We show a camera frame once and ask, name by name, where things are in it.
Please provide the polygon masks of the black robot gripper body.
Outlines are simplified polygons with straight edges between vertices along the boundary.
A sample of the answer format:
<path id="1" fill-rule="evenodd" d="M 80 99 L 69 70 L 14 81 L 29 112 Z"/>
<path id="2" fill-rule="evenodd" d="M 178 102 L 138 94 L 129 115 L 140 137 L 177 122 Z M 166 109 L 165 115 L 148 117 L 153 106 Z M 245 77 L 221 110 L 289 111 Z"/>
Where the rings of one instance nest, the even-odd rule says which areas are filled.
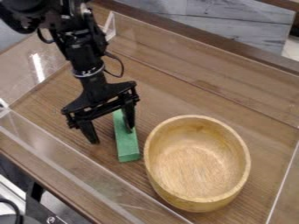
<path id="1" fill-rule="evenodd" d="M 81 84 L 81 93 L 78 97 L 61 109 L 66 117 L 66 124 L 70 128 L 78 129 L 80 121 L 93 121 L 101 116 L 121 110 L 128 104 L 138 102 L 140 98 L 136 92 L 136 82 L 122 81 L 108 83 L 101 71 L 93 74 L 84 74 L 74 71 L 73 76 Z"/>

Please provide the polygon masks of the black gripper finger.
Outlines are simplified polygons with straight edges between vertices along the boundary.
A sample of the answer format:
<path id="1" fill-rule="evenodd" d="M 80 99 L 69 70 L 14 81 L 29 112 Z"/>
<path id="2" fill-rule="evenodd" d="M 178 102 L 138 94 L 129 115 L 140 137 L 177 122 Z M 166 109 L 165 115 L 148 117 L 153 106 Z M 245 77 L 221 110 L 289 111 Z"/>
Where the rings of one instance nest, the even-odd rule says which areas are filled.
<path id="1" fill-rule="evenodd" d="M 98 137 L 90 121 L 80 121 L 78 128 L 90 144 L 98 144 Z"/>
<path id="2" fill-rule="evenodd" d="M 125 129 L 128 133 L 133 132 L 133 128 L 136 126 L 136 111 L 134 111 L 134 104 L 128 103 L 122 108 L 122 120 L 125 123 Z"/>

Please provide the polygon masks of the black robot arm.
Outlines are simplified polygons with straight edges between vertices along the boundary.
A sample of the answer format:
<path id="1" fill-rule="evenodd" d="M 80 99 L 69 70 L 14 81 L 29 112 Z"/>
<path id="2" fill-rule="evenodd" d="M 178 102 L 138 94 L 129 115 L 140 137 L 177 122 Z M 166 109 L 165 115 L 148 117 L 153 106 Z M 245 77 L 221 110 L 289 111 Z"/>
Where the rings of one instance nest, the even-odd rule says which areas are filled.
<path id="1" fill-rule="evenodd" d="M 92 121 L 116 110 L 124 112 L 125 127 L 136 126 L 134 106 L 138 102 L 136 83 L 109 83 L 102 57 L 116 56 L 106 51 L 106 34 L 98 28 L 89 0 L 0 0 L 0 19 L 21 34 L 35 33 L 39 41 L 53 43 L 72 65 L 73 76 L 82 91 L 78 98 L 62 107 L 70 128 L 78 129 L 92 144 L 98 136 Z"/>

